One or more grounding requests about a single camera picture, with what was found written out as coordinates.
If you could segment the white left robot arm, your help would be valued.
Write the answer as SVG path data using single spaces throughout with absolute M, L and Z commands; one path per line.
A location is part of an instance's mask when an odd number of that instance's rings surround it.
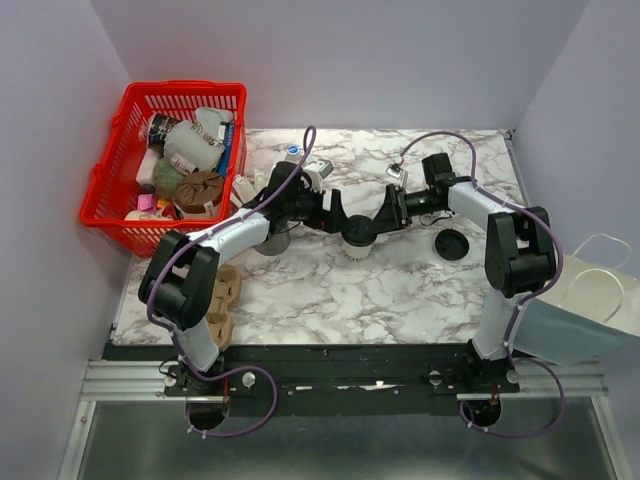
M 141 281 L 138 298 L 146 305 L 150 323 L 166 330 L 184 365 L 187 382 L 201 395 L 214 393 L 221 380 L 244 367 L 222 373 L 220 355 L 208 331 L 206 312 L 219 267 L 238 254 L 267 243 L 291 221 L 328 234 L 343 234 L 357 217 L 347 216 L 341 192 L 331 191 L 330 208 L 324 193 L 311 188 L 311 175 L 301 164 L 281 161 L 269 183 L 228 219 L 184 235 L 164 234 Z

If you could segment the white paper cup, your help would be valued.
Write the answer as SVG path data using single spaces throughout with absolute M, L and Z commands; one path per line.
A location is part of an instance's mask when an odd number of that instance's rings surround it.
M 343 250 L 353 260 L 364 260 L 376 241 L 375 236 L 343 237 Z

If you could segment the black cup lid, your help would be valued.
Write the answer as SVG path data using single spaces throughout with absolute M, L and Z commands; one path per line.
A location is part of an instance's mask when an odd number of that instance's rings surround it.
M 354 247 L 371 246 L 377 239 L 373 220 L 364 215 L 349 217 L 341 235 L 348 245 Z

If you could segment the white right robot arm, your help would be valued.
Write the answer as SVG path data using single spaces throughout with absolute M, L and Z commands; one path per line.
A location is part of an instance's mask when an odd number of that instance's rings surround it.
M 408 193 L 386 187 L 380 210 L 367 221 L 367 240 L 407 228 L 414 217 L 451 211 L 486 234 L 484 271 L 491 286 L 480 326 L 466 347 L 460 379 L 480 392 L 509 369 L 509 355 L 524 303 L 558 272 L 549 217 L 541 207 L 522 208 L 489 198 L 469 176 L 454 173 L 446 153 L 422 160 L 426 188 Z

